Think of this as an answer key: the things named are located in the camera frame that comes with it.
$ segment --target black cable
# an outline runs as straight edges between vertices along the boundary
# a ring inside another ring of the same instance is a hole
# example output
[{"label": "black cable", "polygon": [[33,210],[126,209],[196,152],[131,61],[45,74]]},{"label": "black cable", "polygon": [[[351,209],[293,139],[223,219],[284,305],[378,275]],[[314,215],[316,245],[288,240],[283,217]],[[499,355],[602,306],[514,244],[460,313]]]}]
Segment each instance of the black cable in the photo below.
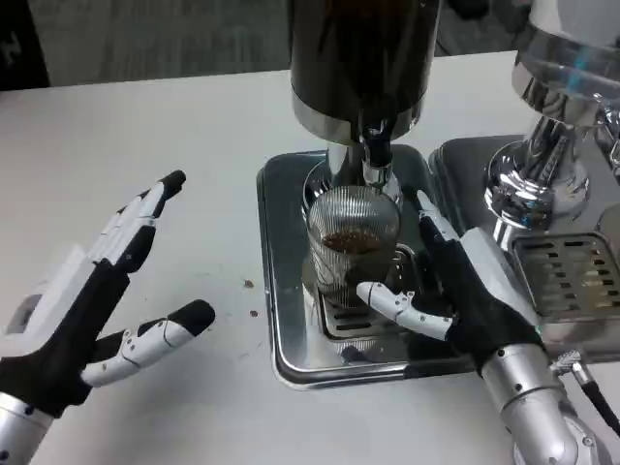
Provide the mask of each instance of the black cable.
[{"label": "black cable", "polygon": [[620,437],[620,420],[618,420],[618,417],[613,413],[613,410],[611,410],[611,407],[599,388],[599,384],[596,381],[590,381],[581,385],[581,389],[583,389],[583,392],[588,396],[592,405],[594,405],[601,417],[603,417],[607,426]]}]

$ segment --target coffee grinder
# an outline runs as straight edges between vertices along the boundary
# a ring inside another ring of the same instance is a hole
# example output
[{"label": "coffee grinder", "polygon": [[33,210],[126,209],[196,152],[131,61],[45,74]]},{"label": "coffee grinder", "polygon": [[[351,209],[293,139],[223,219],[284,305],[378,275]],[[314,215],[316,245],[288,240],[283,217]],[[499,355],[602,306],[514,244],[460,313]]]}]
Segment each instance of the coffee grinder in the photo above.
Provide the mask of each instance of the coffee grinder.
[{"label": "coffee grinder", "polygon": [[443,343],[395,325],[369,307],[343,309],[317,292],[305,218],[338,186],[373,186],[402,211],[388,279],[422,292],[433,286],[416,258],[417,189],[432,195],[428,166],[391,144],[418,121],[440,0],[291,0],[294,114],[326,150],[275,157],[258,180],[264,278],[273,364],[298,388],[319,388],[469,369]]}]

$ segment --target glass cup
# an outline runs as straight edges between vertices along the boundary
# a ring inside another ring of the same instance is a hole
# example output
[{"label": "glass cup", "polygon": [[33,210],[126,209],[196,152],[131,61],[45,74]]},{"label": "glass cup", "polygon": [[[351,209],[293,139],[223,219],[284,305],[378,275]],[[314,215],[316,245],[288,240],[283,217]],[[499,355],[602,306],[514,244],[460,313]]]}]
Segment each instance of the glass cup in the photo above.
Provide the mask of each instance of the glass cup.
[{"label": "glass cup", "polygon": [[398,207],[372,187],[337,187],[315,200],[306,226],[319,292],[342,308],[359,306],[357,284],[383,282],[393,264]]}]

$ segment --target metal drip tray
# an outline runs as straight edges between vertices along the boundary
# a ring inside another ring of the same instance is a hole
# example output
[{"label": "metal drip tray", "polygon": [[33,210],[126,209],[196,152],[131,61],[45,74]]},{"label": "metal drip tray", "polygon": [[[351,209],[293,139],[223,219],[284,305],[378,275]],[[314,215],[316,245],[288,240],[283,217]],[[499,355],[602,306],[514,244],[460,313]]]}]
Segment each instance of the metal drip tray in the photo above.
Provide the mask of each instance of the metal drip tray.
[{"label": "metal drip tray", "polygon": [[[368,307],[338,310],[315,291],[314,268],[302,217],[303,182],[326,153],[275,157],[258,177],[263,269],[272,361],[294,388],[324,388],[389,379],[434,376],[472,369],[451,347],[394,325]],[[399,243],[421,248],[418,213],[407,201],[417,189],[431,198],[430,173],[412,147],[393,147],[393,167],[405,198]],[[429,292],[414,264],[410,290]]]}]

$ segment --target stainless steel base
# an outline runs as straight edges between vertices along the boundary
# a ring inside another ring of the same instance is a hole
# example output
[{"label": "stainless steel base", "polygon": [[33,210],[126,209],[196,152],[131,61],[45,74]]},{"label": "stainless steel base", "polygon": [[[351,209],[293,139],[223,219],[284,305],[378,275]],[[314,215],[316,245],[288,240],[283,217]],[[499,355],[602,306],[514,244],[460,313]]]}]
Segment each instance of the stainless steel base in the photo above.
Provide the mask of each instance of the stainless steel base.
[{"label": "stainless steel base", "polygon": [[[473,227],[482,227],[501,241],[506,250],[512,252],[514,238],[541,236],[541,234],[507,229],[488,209],[484,201],[483,189],[486,170],[493,155],[501,147],[521,139],[522,137],[518,136],[508,136],[450,140],[436,150],[429,159],[438,195],[438,206],[455,229],[459,233],[464,233]],[[603,213],[606,210],[613,211],[611,207],[620,202],[620,186],[592,139],[584,142],[581,162],[590,175],[590,198],[580,215],[576,218],[567,216],[561,221],[554,222],[545,237],[590,234],[597,228]],[[613,227],[618,223],[606,221],[605,224]],[[599,233],[605,240],[611,242],[612,251],[620,245],[614,244],[618,238],[618,232],[612,229],[606,231],[603,223],[601,223]],[[611,260],[612,251],[605,254],[607,262]],[[614,269],[617,267],[617,263],[608,264]],[[525,276],[524,280],[527,281],[528,273],[522,274]],[[581,278],[574,281],[573,286],[584,286]],[[526,282],[525,284],[530,290],[538,288],[536,285],[533,286],[533,283]],[[541,295],[534,295],[534,300],[541,297]],[[617,312],[613,309],[604,312],[600,308],[589,307],[580,308],[578,315],[573,314],[573,316],[561,311],[563,331],[559,331],[558,327],[553,330],[546,328],[546,325],[558,322],[558,315],[542,315],[541,333],[548,348],[553,351],[555,348],[566,350],[571,346],[578,346],[585,350],[594,361],[620,359],[620,314],[616,315]]]},{"label": "stainless steel base", "polygon": [[[395,145],[393,152],[404,197],[399,242],[415,254],[421,247],[418,214],[407,198],[416,189],[434,197],[430,173],[415,149]],[[369,308],[343,312],[317,298],[301,199],[306,176],[325,155],[281,155],[269,160],[258,176],[275,372],[290,386],[309,389],[471,370],[469,360],[445,343],[403,331]],[[408,289],[433,291],[428,278],[414,267]]]}]

